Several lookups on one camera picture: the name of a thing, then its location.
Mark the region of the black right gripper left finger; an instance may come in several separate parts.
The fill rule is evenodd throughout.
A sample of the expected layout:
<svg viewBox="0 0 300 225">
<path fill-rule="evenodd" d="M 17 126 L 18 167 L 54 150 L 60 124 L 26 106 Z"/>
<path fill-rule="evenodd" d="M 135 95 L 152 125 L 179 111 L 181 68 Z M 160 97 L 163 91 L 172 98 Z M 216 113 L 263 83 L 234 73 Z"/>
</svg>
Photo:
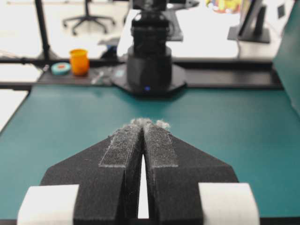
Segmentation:
<svg viewBox="0 0 300 225">
<path fill-rule="evenodd" d="M 142 126 L 126 125 L 49 167 L 28 189 L 19 225 L 116 225 L 136 217 Z"/>
</svg>

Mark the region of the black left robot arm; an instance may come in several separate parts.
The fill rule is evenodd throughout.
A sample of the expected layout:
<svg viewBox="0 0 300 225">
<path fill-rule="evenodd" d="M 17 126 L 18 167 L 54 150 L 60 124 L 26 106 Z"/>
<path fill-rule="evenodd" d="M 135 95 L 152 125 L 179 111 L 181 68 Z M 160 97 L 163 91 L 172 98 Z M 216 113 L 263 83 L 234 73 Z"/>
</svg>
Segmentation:
<svg viewBox="0 0 300 225">
<path fill-rule="evenodd" d="M 112 83 L 139 96 L 162 96 L 186 84 L 185 70 L 173 64 L 166 46 L 171 34 L 166 0 L 134 0 L 139 13 L 132 19 L 133 44 L 125 65 L 116 67 Z"/>
</svg>

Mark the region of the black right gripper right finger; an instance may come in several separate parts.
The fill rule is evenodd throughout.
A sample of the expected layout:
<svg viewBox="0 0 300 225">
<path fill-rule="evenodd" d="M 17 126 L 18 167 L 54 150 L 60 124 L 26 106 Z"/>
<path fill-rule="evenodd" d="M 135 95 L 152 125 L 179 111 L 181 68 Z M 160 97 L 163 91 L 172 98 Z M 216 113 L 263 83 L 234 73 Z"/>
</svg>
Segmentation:
<svg viewBox="0 0 300 225">
<path fill-rule="evenodd" d="M 151 207 L 162 225 L 257 225 L 247 183 L 227 163 L 156 124 L 143 126 Z"/>
</svg>

